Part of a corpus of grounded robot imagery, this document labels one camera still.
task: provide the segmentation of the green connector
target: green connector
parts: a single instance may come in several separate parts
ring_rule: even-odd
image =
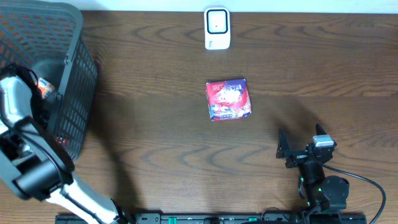
[[[177,224],[177,218],[170,217],[169,218],[169,224]]]

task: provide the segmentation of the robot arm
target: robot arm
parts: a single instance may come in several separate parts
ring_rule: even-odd
[[[32,89],[25,81],[0,81],[0,178],[18,197],[63,206],[89,224],[133,223],[77,176],[69,155],[32,118]]]

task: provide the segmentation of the black square outline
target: black square outline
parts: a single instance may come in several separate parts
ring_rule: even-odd
[[[209,12],[213,12],[213,11],[224,11],[225,12],[225,32],[210,32],[209,30]],[[209,34],[226,34],[228,32],[228,13],[226,12],[225,9],[210,9],[209,11],[207,11],[206,13],[206,19],[207,19],[207,33]]]

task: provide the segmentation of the basket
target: basket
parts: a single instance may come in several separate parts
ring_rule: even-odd
[[[80,155],[97,71],[81,36],[83,16],[65,3],[0,0],[0,68],[16,63],[53,84],[47,131]]]

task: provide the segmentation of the wooden table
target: wooden table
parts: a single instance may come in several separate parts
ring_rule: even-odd
[[[132,212],[262,212],[305,205],[297,169],[275,158],[278,128],[303,149],[321,123],[328,165],[380,183],[398,210],[398,16],[232,13],[228,50],[204,46],[203,13],[83,12],[102,66],[82,179]],[[208,81],[245,78],[253,113],[211,122]],[[351,177],[349,212],[376,214],[377,188]],[[1,223],[53,223],[66,210],[0,186]]]

